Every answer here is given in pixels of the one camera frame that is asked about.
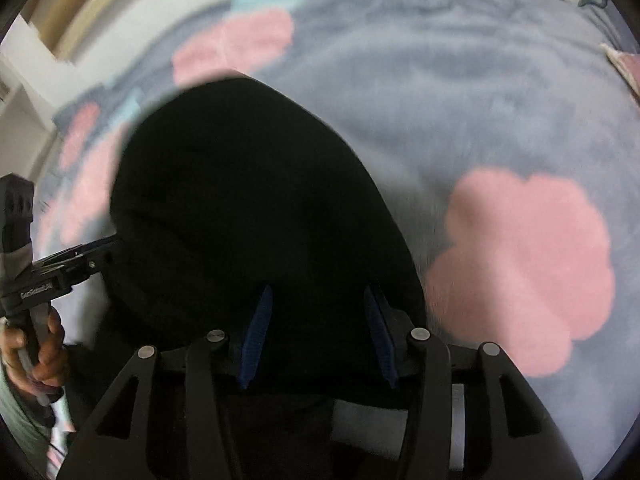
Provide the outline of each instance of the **pink cloud pattern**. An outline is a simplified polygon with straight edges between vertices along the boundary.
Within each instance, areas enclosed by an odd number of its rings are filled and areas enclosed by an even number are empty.
[[[40,216],[38,233],[33,245],[33,251],[37,258],[49,254],[47,247],[49,246],[53,231],[56,227],[59,211],[60,198],[56,196],[49,201],[49,207]]]
[[[237,72],[248,74],[278,59],[291,44],[293,19],[282,8],[223,19],[190,38],[172,59],[182,88]]]
[[[456,184],[446,228],[453,247],[428,269],[427,295],[457,338],[495,341],[521,372],[547,376],[609,318],[609,233],[575,182],[476,169]]]
[[[82,229],[98,216],[107,214],[111,186],[120,160],[122,137],[127,124],[108,133],[88,153],[71,190],[65,208],[60,239],[64,245],[82,241]]]
[[[95,102],[84,104],[76,112],[60,151],[60,158],[58,159],[60,169],[66,171],[78,160],[78,156],[82,153],[84,142],[91,130],[94,129],[99,116],[100,106]]]

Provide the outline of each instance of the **light blue blanket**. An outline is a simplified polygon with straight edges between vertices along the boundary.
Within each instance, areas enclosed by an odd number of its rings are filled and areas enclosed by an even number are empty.
[[[223,2],[59,113],[36,252],[110,231],[111,179],[143,110],[247,73],[352,146],[434,329],[500,343],[593,478],[640,411],[640,109],[599,47],[633,48],[624,34],[565,0]],[[72,340],[103,304],[99,278],[57,302]]]

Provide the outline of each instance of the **sleeve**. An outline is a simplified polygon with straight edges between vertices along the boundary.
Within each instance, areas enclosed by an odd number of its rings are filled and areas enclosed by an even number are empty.
[[[47,477],[47,451],[51,429],[43,426],[14,394],[7,380],[4,366],[0,365],[0,416],[11,431],[27,459],[43,478]]]

